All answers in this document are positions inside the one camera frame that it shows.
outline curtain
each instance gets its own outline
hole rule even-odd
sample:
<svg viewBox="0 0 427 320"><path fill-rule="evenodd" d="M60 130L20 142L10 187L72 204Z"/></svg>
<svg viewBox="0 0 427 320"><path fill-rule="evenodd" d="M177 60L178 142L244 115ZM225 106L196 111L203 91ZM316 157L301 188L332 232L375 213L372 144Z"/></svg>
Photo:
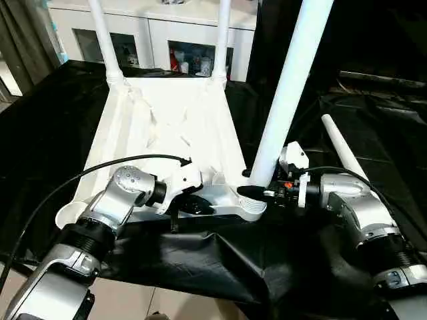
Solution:
<svg viewBox="0 0 427 320"><path fill-rule="evenodd" d="M59 66L34 0L0 0L0 51L22 93Z"/></svg>

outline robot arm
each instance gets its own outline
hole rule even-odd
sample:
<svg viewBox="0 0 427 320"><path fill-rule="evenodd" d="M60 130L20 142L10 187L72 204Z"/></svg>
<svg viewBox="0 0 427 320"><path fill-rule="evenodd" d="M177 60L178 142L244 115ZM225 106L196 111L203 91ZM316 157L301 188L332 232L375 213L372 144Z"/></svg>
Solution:
<svg viewBox="0 0 427 320"><path fill-rule="evenodd" d="M373 286L387 299L407 297L427 287L427 266L369 186L350 175L323 174L318 183L307 179L307 173L298 175L308 167L308 158L294 144L285 147L279 158L287 181L274 181L268 188L243 186L238 193L282 206L297 203L301 207L307 198L308 203L333 212L372 275Z"/></svg>
<svg viewBox="0 0 427 320"><path fill-rule="evenodd" d="M86 319L95 301L89 287L133 207L158 206L164 213L176 195L201 187L193 166L181 167L175 179L165 182L136 167L120 167L77 223L65 226L58 244L14 296L4 320Z"/></svg>

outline black cable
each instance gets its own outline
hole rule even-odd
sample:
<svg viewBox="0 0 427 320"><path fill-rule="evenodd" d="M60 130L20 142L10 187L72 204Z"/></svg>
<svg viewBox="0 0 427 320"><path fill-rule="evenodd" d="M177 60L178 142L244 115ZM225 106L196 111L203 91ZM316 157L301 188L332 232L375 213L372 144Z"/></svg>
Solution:
<svg viewBox="0 0 427 320"><path fill-rule="evenodd" d="M38 211L40 210L40 208L42 208L42 206L52 197L54 196L54 194L56 194L58 191L60 191L62 188L64 188L65 186L67 186L68 184L70 184L71 182L73 182L74 180L77 180L79 178L81 178L84 175L87 175L88 173L94 172L98 169L102 169L104 167L109 167L110 165L116 165L118 163L123 163L123 162L128 162L128 161L133 161L133 160L139 160L139 159L151 159L151 158L162 158L162 159L172 159L172 160L177 160L181 163L181 166L183 167L184 165L187 165L189 163L191 163L191 160L187 160L181 157L176 157L175 155L158 155L158 154L153 154L153 155L134 155L133 157L126 157L126 158L121 158L121 159L116 159L116 160L112 160L112 161L107 161L104 163L101 163L99 165L95 165L93 167L90 167L84 171L82 171L81 173L79 173L78 175L66 180L66 182L62 183L60 186L58 186L56 189L54 189L52 192L50 192L50 194L48 194L46 196L46 198L44 198L38 206L36 206L36 208L34 209L34 211L29 215L29 218L27 220L27 222L25 223L24 227L21 230L21 234L19 235L15 246L13 247L8 260L5 263L5 266L3 268L3 272L1 273L0 276L0 295L1 292L3 291L3 288L5 286L5 282L7 279L7 275L9 274L9 271L12 267L13 264L13 260L15 259L15 256L18 252L19 249L19 245L21 244L22 238L25 234L25 232L27 231L29 225L31 224L32 220L34 220L34 217L36 216L36 214L38 213Z"/></svg>
<svg viewBox="0 0 427 320"><path fill-rule="evenodd" d="M367 186L369 186L369 188L371 188L371 190L373 190L380 198L380 200L383 202L383 204L386 206L387 210L390 212L390 214L393 213L393 207L390 204L390 201L388 200L388 198L386 196L384 196L380 190L378 190L377 187L375 187L371 182L369 182L369 180L363 178L361 175L349 170L349 169L345 169L345 168L339 168L339 167L330 167L330 166L321 166L321 167L311 167L311 168L307 168L307 169L301 169L298 170L298 173L305 173L305 172L315 172L315 171L321 171L321 172L335 172L335 173L347 173L359 180L361 180L361 182L363 182L364 184L366 184ZM418 226L418 224L415 222L415 220L409 215L409 213L407 213L405 210L403 210L403 208L399 205L397 205L396 203L394 203L394 206L405 216L405 218L409 221L409 223L415 228L415 230L417 230L417 232L420 234L421 238L423 238L423 240L427 243L427 235L425 234L425 232L420 228L420 226Z"/></svg>

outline white pole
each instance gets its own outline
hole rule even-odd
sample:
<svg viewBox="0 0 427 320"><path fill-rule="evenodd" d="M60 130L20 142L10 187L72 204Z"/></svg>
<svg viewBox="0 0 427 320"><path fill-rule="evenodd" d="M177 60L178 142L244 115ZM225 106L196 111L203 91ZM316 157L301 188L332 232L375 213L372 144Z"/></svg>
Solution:
<svg viewBox="0 0 427 320"><path fill-rule="evenodd" d="M348 146L346 140L342 136L340 130L337 128L331 116L323 115L322 122L326 128L326 131L328 132L329 138L331 139L332 144L335 147L335 150L341 160L343 167L357 173L358 175L361 175L363 178L368 180L368 177L366 176L358 160L352 153L352 150Z"/></svg>
<svg viewBox="0 0 427 320"><path fill-rule="evenodd" d="M99 0L88 1L89 6L91 7L93 20L95 21L99 46L101 47L102 56L104 58L108 85L123 83L123 73L119 68L119 63L115 56L113 42L111 41Z"/></svg>
<svg viewBox="0 0 427 320"><path fill-rule="evenodd" d="M250 185L267 187L294 118L314 56L334 0L303 0L294 34L274 95L249 179ZM266 204L245 199L247 211L262 212Z"/></svg>
<svg viewBox="0 0 427 320"><path fill-rule="evenodd" d="M228 43L228 24L230 23L230 9L232 0L221 0L218 12L218 39L215 48L215 62L213 63L212 77L227 83L226 58Z"/></svg>

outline black tablecloth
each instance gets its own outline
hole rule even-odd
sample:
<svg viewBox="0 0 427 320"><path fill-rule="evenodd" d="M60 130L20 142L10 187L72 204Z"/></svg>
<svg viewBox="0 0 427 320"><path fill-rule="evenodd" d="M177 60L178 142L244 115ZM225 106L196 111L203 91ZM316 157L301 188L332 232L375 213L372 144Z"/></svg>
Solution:
<svg viewBox="0 0 427 320"><path fill-rule="evenodd" d="M83 169L107 93L103 65L69 61L0 114L3 258L38 202ZM269 103L245 83L230 81L226 95L250 167ZM311 165L340 165L320 121L324 112L332 115L370 180L427 231L425 110L367 96L331 95L300 105L289 137L302 144ZM21 262L37 263L50 248L58 234L55 214L76 187L44 206L25 236ZM397 210L395 219L417 248L427 248ZM369 277L342 258L336 229L318 209L302 215L269 207L257 223L234 216L181 219L178 234L170 233L168 221L129 224L102 276L231 299L253 319L317 319L316 314L348 319L373 299Z"/></svg>

